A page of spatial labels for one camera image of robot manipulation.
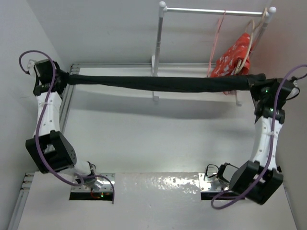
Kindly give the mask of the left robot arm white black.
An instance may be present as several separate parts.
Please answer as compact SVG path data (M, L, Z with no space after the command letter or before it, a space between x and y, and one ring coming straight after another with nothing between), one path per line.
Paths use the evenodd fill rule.
M28 72L35 77L34 96L38 104L37 125L34 135L25 147L43 174L54 170L76 177L75 186L90 187L94 184L94 166L79 160L60 128L60 108L66 83L62 77L67 73L57 62L30 60Z

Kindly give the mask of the black trousers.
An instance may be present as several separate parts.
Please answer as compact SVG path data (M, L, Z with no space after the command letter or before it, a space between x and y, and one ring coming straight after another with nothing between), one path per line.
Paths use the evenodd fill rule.
M270 84L265 74L216 78L62 74L62 78L69 85L105 85L144 91L182 93L250 91L267 87Z

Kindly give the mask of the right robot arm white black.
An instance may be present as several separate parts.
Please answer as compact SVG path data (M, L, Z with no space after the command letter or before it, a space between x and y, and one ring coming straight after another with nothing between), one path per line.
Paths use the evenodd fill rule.
M255 101L255 140L250 160L237 168L231 179L223 178L228 163L220 166L216 178L227 184L212 198L229 200L229 203L219 206L224 209L240 199L247 198L263 205L282 185L283 175L276 165L276 148L279 133L285 122L283 106L286 101L294 99L300 93L297 78L289 80L273 79L254 85L251 89Z

